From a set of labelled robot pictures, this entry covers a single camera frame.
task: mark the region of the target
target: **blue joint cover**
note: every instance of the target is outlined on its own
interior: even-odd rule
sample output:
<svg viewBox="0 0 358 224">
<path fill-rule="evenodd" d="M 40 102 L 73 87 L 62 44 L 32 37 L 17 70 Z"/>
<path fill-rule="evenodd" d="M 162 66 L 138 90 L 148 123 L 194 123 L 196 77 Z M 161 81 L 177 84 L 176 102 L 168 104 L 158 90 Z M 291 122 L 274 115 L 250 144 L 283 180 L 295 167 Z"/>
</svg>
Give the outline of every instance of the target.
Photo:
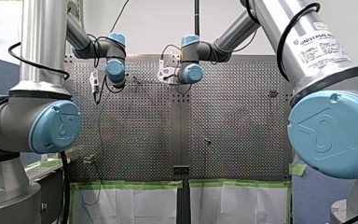
<svg viewBox="0 0 358 224">
<path fill-rule="evenodd" d="M 200 37 L 197 35 L 185 35 L 182 37 L 182 47 L 192 45 L 200 42 Z"/>
<path fill-rule="evenodd" d="M 71 146 L 80 130 L 80 113 L 71 101 L 57 101 L 36 118 L 29 133 L 29 147 L 38 154 L 57 153 Z"/>
<path fill-rule="evenodd" d="M 121 44 L 122 46 L 126 47 L 126 36 L 120 34 L 120 33 L 110 33 L 107 36 L 108 39 L 111 39 L 113 41 L 118 42 L 119 44 Z"/>
<path fill-rule="evenodd" d="M 76 57 L 77 59 L 82 59 L 82 58 L 80 57 L 80 55 L 77 53 L 77 50 L 76 50 L 76 49 L 72 48 L 72 53 L 74 53 L 74 55 L 75 55 L 75 57 Z"/>
<path fill-rule="evenodd" d="M 113 83 L 120 83 L 126 76 L 124 63 L 117 59 L 113 59 L 107 63 L 105 72 L 109 80 Z"/>
<path fill-rule="evenodd" d="M 196 63 L 188 65 L 183 71 L 183 80 L 186 82 L 186 84 L 195 84 L 201 81 L 202 77 L 202 68 Z"/>
<path fill-rule="evenodd" d="M 326 175 L 358 179 L 358 94 L 315 92 L 296 104 L 289 121 L 302 160 Z"/>
</svg>

